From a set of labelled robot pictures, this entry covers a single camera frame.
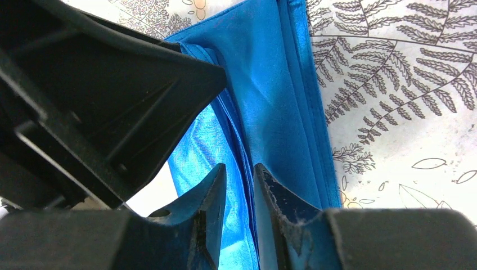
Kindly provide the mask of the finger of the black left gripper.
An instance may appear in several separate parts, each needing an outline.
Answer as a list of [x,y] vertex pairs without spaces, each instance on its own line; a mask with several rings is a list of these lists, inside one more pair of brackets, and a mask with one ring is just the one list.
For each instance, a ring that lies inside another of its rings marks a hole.
[[61,1],[2,1],[1,198],[120,207],[226,84],[176,43]]

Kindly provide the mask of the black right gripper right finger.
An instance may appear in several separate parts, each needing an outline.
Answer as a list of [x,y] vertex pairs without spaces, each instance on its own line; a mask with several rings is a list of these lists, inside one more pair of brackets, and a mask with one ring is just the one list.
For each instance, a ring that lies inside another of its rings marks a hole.
[[319,210],[254,167],[261,269],[475,269],[476,229],[449,209]]

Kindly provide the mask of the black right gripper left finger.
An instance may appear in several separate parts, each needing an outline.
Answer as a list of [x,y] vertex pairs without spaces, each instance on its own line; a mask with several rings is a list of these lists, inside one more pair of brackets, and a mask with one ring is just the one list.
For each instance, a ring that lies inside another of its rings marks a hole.
[[1,219],[2,269],[217,269],[226,166],[148,217],[130,210],[20,211]]

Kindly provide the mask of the blue cloth napkin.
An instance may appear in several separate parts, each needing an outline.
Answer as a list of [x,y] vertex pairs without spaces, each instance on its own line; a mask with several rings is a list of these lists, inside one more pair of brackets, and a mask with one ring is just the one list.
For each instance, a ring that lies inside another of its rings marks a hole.
[[243,1],[168,37],[224,68],[226,88],[184,134],[168,164],[177,193],[219,163],[227,191],[219,269],[259,269],[253,167],[319,209],[339,208],[306,1]]

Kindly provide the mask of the floral tablecloth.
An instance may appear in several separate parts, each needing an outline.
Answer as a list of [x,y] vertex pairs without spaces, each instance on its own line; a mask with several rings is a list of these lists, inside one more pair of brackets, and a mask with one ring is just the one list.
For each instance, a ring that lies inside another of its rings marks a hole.
[[306,8],[342,206],[476,223],[476,2]]

